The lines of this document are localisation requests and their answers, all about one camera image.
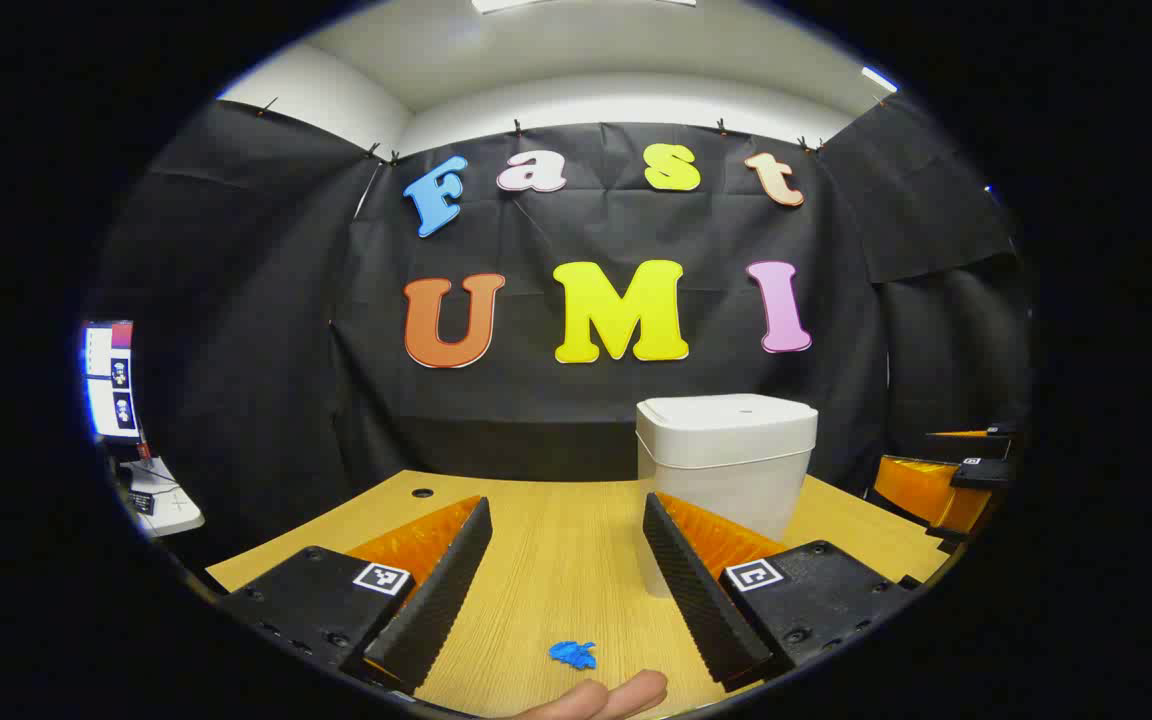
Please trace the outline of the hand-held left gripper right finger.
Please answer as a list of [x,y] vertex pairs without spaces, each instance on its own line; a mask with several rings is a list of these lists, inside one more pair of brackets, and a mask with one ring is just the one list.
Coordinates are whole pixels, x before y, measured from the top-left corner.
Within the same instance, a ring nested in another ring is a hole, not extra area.
[[824,539],[787,548],[681,498],[650,492],[643,536],[712,679],[727,691],[799,670],[914,602]]

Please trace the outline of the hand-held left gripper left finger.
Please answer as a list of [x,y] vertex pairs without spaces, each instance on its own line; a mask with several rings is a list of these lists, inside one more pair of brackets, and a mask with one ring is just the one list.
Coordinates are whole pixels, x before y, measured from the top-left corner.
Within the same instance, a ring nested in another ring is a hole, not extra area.
[[442,652],[492,537],[488,498],[462,498],[347,553],[297,550],[219,606],[320,669],[414,694]]

